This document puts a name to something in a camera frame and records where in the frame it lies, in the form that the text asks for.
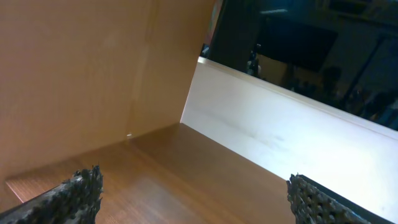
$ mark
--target table surface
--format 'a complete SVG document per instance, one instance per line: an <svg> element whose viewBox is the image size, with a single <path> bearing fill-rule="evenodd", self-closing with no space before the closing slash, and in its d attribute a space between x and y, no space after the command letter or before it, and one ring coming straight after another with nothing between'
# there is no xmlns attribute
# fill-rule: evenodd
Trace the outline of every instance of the table surface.
<svg viewBox="0 0 398 224"><path fill-rule="evenodd" d="M294 223L285 180L184 124L7 180L25 202L99 164L97 223Z"/></svg>

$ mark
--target wooden partition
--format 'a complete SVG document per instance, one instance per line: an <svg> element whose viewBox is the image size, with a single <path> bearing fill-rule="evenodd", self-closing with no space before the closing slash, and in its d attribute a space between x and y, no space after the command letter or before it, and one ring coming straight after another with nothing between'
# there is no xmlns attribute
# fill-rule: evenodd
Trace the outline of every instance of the wooden partition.
<svg viewBox="0 0 398 224"><path fill-rule="evenodd" d="M1 1L0 180L179 123L212 4Z"/></svg>

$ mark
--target white panel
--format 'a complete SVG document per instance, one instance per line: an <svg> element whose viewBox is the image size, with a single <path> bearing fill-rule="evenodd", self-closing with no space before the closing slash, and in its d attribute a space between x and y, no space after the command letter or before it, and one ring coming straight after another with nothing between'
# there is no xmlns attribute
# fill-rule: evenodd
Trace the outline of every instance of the white panel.
<svg viewBox="0 0 398 224"><path fill-rule="evenodd" d="M398 223L398 134L199 59L182 123L283 179L304 174Z"/></svg>

